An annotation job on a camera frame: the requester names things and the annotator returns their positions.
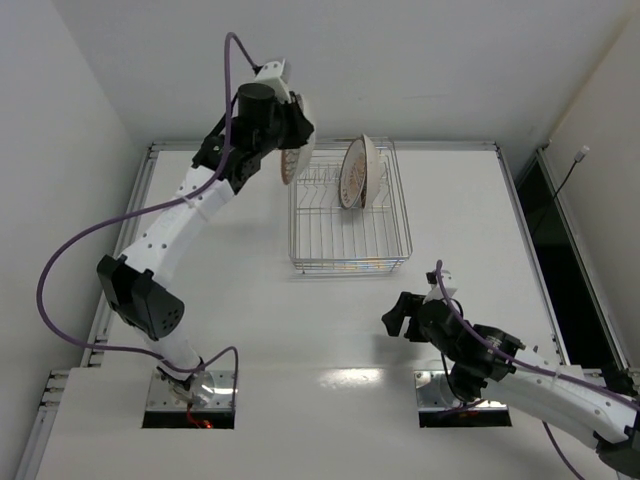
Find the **floral plate orange rim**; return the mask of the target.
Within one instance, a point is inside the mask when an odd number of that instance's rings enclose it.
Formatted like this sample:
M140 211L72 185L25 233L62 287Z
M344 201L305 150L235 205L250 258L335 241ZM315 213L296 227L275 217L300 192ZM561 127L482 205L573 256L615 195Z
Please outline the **floral plate orange rim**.
M373 205L380 192L381 162L379 151L374 142L367 135L362 135L361 138L366 163L365 183L361 191L361 207L366 209Z
M306 144L302 147L281 151L280 175L284 185L291 184L307 168L316 143L316 122L311 110L311 104L304 95L294 94L293 97L301 107L305 119L311 123L312 132Z

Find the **sunburst plate dark rim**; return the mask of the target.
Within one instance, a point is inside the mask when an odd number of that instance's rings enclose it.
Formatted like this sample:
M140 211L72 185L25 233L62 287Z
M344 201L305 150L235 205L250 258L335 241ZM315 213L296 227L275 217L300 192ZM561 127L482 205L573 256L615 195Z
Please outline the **sunburst plate dark rim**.
M366 185L366 170L366 148L364 139L359 137L349 145L341 167L339 200L343 209L351 209L360 201Z

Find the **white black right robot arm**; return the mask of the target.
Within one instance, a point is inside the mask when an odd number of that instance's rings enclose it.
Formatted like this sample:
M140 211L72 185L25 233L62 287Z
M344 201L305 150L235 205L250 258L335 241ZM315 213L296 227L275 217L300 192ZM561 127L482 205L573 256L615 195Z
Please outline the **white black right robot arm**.
M382 322L391 337L429 343L452 363L435 382L435 405L454 412L497 401L554 426L594 450L608 467L639 476L639 399L632 379L603 371L601 385L575 366L553 363L520 339L470 324L450 290L400 294Z

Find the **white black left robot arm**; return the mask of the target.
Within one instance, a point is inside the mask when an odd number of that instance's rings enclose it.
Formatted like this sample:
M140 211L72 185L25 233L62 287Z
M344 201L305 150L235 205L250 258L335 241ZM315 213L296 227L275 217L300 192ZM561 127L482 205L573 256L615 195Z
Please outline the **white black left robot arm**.
M176 205L164 209L118 257L106 255L97 265L111 309L158 355L162 380L192 403L204 402L214 379L180 325L185 305L169 290L175 270L204 226L260 170L268 154L280 151L281 180L290 184L307 167L316 140L303 95L290 93L281 101L271 87L247 83L239 87L236 100L230 130L218 123L205 137L175 192Z

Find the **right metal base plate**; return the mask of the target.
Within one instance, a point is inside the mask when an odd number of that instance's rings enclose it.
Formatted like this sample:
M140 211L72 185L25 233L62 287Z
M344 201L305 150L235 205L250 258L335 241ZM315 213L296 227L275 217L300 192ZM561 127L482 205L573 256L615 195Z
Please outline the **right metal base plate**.
M419 413L446 417L463 413L508 413L506 405L487 400L459 400L451 391L443 370L417 370L414 383Z

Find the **metal base plate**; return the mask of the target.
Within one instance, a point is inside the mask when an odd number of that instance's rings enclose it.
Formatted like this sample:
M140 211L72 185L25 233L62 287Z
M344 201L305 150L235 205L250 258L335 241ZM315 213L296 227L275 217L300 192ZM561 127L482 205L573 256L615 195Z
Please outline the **metal base plate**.
M154 373L146 397L146 410L177 412L191 406L195 412L228 413L236 393L233 381L230 370L206 371L196 374L186 389L164 374Z
M459 400L451 391L443 370L417 370L414 383L419 413L446 417L463 413L508 413L506 405L487 400Z

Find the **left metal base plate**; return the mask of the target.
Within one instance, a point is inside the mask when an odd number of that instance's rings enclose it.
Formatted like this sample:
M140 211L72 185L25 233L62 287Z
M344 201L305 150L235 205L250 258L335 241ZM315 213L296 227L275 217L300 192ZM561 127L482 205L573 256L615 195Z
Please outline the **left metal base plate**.
M164 374L154 373L146 397L146 410L177 412L191 406L195 412L228 413L236 393L233 381L230 370L206 371L196 374L186 389Z

